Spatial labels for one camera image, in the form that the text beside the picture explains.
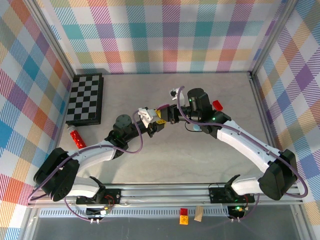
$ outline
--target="cable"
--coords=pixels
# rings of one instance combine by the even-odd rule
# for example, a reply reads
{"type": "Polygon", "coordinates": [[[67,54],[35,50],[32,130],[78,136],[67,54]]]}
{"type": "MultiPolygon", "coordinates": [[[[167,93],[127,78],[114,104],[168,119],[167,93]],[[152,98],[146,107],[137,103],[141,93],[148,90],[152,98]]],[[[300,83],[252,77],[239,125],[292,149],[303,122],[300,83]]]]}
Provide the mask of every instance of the cable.
{"type": "MultiPolygon", "coordinates": [[[[78,152],[75,152],[74,154],[70,155],[70,156],[67,157],[65,160],[63,160],[63,161],[49,174],[49,176],[47,176],[46,179],[29,195],[29,197],[28,197],[28,202],[34,201],[34,200],[36,200],[36,199],[39,199],[40,197],[41,197],[41,198],[44,197],[45,194],[42,195],[42,196],[39,196],[39,197],[32,198],[32,197],[35,195],[35,193],[36,193],[37,191],[39,191],[39,190],[56,174],[56,172],[57,172],[60,168],[62,168],[62,167],[64,166],[65,163],[67,163],[70,159],[74,158],[75,156],[78,156],[79,154],[82,154],[82,153],[84,153],[84,152],[86,152],[86,151],[88,151],[88,150],[97,149],[97,148],[113,148],[113,149],[119,150],[119,151],[124,152],[124,153],[127,153],[127,154],[137,154],[137,153],[139,153],[139,152],[141,151],[142,147],[143,147],[144,141],[143,141],[142,134],[141,134],[141,131],[140,131],[140,129],[139,129],[139,126],[138,126],[138,124],[137,124],[137,121],[135,120],[135,116],[136,116],[137,113],[138,113],[138,110],[133,113],[133,115],[132,115],[132,120],[133,120],[133,123],[134,123],[134,125],[135,125],[135,127],[136,127],[136,129],[137,129],[137,131],[138,131],[139,137],[140,137],[140,147],[139,147],[138,150],[136,150],[136,151],[127,151],[127,150],[124,150],[124,149],[119,148],[119,147],[117,147],[117,146],[108,145],[108,144],[88,146],[88,147],[86,147],[86,148],[82,148],[82,149],[80,149],[78,152]]],[[[74,211],[69,207],[69,205],[67,204],[66,198],[64,198],[64,203],[65,203],[65,205],[67,206],[67,208],[68,208],[74,215],[76,215],[78,218],[80,218],[80,219],[82,219],[82,220],[85,220],[85,221],[88,221],[88,222],[91,222],[89,219],[87,219],[87,218],[85,218],[85,217],[83,217],[83,216],[80,216],[79,214],[77,214],[76,212],[74,212],[74,211]]]]}
{"type": "Polygon", "coordinates": [[[71,209],[71,207],[69,206],[69,204],[67,203],[67,200],[66,198],[63,199],[64,200],[64,203],[66,205],[66,207],[69,209],[70,212],[72,212],[74,215],[76,215],[78,218],[82,219],[82,220],[85,220],[87,222],[90,222],[91,223],[91,220],[89,220],[88,218],[84,217],[84,216],[80,216],[78,213],[76,213],[75,211],[73,211],[71,209]]]}
{"type": "Polygon", "coordinates": [[[213,185],[213,184],[217,185],[217,186],[218,186],[218,189],[220,188],[220,186],[219,186],[219,184],[218,184],[218,183],[210,183],[210,184],[209,184],[209,186],[208,186],[208,189],[209,189],[209,188],[210,188],[210,186],[211,186],[211,185],[213,185]]]}
{"type": "Polygon", "coordinates": [[[247,208],[247,207],[248,207],[248,204],[249,204],[249,199],[248,199],[248,197],[247,197],[246,195],[243,195],[243,196],[244,196],[245,202],[246,202],[245,207],[247,208]]]}
{"type": "Polygon", "coordinates": [[[31,198],[30,201],[35,201],[35,200],[41,199],[45,196],[47,196],[47,194],[42,194],[41,196],[35,196],[35,197],[31,198]]]}
{"type": "Polygon", "coordinates": [[[192,131],[192,130],[188,129],[188,128],[187,128],[187,122],[184,123],[184,127],[185,127],[185,129],[186,129],[187,131],[189,131],[189,132],[191,132],[191,133],[201,133],[201,132],[202,132],[202,130],[201,130],[201,131],[192,131]]]}
{"type": "MultiPolygon", "coordinates": [[[[256,145],[258,148],[263,149],[266,153],[269,152],[269,150],[265,146],[263,146],[262,144],[260,144],[256,140],[252,139],[250,136],[246,135],[245,133],[239,131],[238,129],[236,129],[234,127],[231,127],[231,126],[228,126],[228,125],[224,125],[224,124],[221,124],[221,123],[216,123],[216,122],[196,122],[196,121],[192,121],[189,118],[187,118],[187,116],[184,114],[184,112],[182,111],[181,106],[180,106],[180,93],[184,88],[185,88],[185,86],[181,86],[179,88],[179,90],[178,90],[178,93],[177,93],[177,107],[179,109],[179,112],[180,112],[181,116],[187,122],[189,122],[191,124],[196,124],[196,125],[199,125],[199,126],[218,126],[218,127],[229,129],[229,130],[234,131],[235,133],[243,136],[245,139],[247,139],[248,141],[250,141],[251,143],[256,145]]],[[[285,160],[283,160],[280,156],[277,156],[276,154],[274,154],[272,151],[270,151],[269,154],[272,157],[280,160],[284,165],[286,165],[296,175],[297,180],[300,180],[302,185],[303,185],[303,188],[304,188],[304,193],[303,194],[301,194],[301,195],[295,195],[295,194],[291,194],[291,193],[285,193],[285,194],[287,196],[290,196],[290,197],[293,197],[293,198],[297,198],[297,199],[302,199],[302,198],[306,197],[308,195],[308,191],[309,190],[308,190],[306,182],[299,175],[298,171],[295,170],[289,163],[287,163],[285,160]]]]}
{"type": "Polygon", "coordinates": [[[253,212],[256,210],[256,208],[258,206],[259,200],[260,200],[260,193],[257,194],[257,198],[256,198],[255,204],[253,206],[253,209],[246,216],[243,216],[241,218],[241,220],[245,220],[253,214],[253,212]]]}
{"type": "Polygon", "coordinates": [[[159,105],[156,109],[161,110],[161,109],[167,108],[169,106],[170,106],[169,104],[163,104],[163,105],[159,105]]]}
{"type": "Polygon", "coordinates": [[[114,197],[113,197],[113,196],[111,196],[111,195],[107,195],[107,196],[105,196],[105,198],[106,198],[106,199],[108,199],[109,205],[111,205],[111,204],[110,204],[110,200],[109,200],[109,198],[111,198],[111,199],[112,199],[112,202],[113,202],[113,203],[112,203],[112,207],[115,205],[115,199],[114,199],[114,197]]]}

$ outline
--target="small red object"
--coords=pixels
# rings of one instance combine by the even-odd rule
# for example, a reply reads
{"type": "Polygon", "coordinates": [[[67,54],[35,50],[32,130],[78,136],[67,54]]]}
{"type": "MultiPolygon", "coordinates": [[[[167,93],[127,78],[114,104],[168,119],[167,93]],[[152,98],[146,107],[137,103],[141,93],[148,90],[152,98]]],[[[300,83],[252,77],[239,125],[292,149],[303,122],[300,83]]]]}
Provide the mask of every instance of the small red object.
{"type": "Polygon", "coordinates": [[[222,111],[224,109],[224,107],[221,105],[221,103],[218,100],[213,101],[212,105],[217,111],[222,111]]]}
{"type": "Polygon", "coordinates": [[[180,216],[188,216],[188,209],[180,208],[180,216]]]}
{"type": "Polygon", "coordinates": [[[67,128],[67,130],[68,130],[70,136],[72,137],[73,141],[75,142],[75,145],[78,147],[78,149],[83,149],[83,148],[87,147],[85,142],[81,138],[80,134],[78,133],[75,126],[70,125],[67,128]]]}

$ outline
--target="red block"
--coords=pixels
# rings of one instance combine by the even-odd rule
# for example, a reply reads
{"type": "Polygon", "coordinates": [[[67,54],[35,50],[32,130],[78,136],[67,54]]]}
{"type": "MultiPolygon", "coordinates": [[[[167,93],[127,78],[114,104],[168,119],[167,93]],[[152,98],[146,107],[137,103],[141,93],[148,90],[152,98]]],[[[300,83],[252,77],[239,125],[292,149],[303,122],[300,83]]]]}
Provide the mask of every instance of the red block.
{"type": "Polygon", "coordinates": [[[218,100],[213,101],[212,105],[217,111],[222,111],[224,109],[218,100]]]}
{"type": "Polygon", "coordinates": [[[188,216],[188,209],[180,208],[180,216],[188,216]]]}

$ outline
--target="yellow block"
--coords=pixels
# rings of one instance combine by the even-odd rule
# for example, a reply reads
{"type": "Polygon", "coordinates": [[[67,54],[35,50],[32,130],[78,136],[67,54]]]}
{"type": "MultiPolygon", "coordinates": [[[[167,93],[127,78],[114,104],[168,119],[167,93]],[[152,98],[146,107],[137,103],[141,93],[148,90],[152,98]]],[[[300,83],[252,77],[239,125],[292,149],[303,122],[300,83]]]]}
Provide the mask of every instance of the yellow block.
{"type": "Polygon", "coordinates": [[[161,110],[155,110],[155,113],[158,115],[159,118],[161,118],[161,110]]]}
{"type": "Polygon", "coordinates": [[[157,123],[157,124],[165,124],[165,123],[166,123],[166,121],[165,121],[165,120],[163,120],[163,119],[160,119],[160,120],[156,121],[156,123],[157,123]]]}
{"type": "Polygon", "coordinates": [[[180,216],[180,225],[188,225],[189,217],[188,216],[180,216]]]}

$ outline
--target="red cylinder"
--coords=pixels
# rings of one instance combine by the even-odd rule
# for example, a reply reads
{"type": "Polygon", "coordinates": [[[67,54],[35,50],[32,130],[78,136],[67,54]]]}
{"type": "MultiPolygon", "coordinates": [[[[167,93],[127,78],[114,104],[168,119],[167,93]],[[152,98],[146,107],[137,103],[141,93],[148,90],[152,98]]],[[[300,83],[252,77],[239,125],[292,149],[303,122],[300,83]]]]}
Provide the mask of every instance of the red cylinder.
{"type": "Polygon", "coordinates": [[[78,149],[83,149],[87,147],[75,126],[73,125],[68,126],[67,130],[70,136],[72,137],[73,141],[75,142],[75,145],[78,147],[78,149]]]}

